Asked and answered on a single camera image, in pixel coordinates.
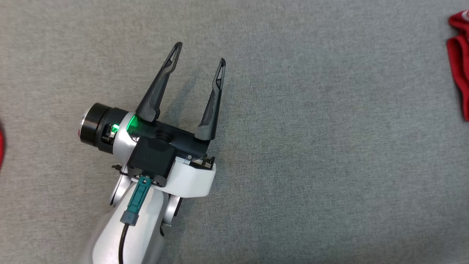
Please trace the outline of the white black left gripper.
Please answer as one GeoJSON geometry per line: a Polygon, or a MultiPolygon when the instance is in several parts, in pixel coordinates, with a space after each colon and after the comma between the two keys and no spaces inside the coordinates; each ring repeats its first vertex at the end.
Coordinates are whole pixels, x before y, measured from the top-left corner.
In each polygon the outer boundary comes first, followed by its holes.
{"type": "Polygon", "coordinates": [[[209,140],[214,140],[224,85],[226,61],[221,58],[212,82],[212,91],[201,123],[195,135],[188,131],[156,121],[160,115],[170,74],[174,72],[183,43],[177,42],[142,98],[136,114],[117,107],[95,103],[81,121],[80,140],[113,154],[114,166],[121,175],[114,197],[126,191],[139,177],[128,174],[127,163],[141,137],[158,138],[176,147],[177,156],[165,187],[152,186],[176,197],[205,197],[209,194],[216,172],[214,157],[207,156],[209,140]]]}

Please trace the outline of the red white basketball jersey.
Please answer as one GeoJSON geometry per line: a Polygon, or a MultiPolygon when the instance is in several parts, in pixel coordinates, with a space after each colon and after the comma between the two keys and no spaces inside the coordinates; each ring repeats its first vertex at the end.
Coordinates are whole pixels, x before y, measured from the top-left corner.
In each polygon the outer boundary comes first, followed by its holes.
{"type": "Polygon", "coordinates": [[[452,15],[448,23],[458,34],[447,40],[453,80],[462,94],[462,113],[469,122],[469,10],[452,15]]]}

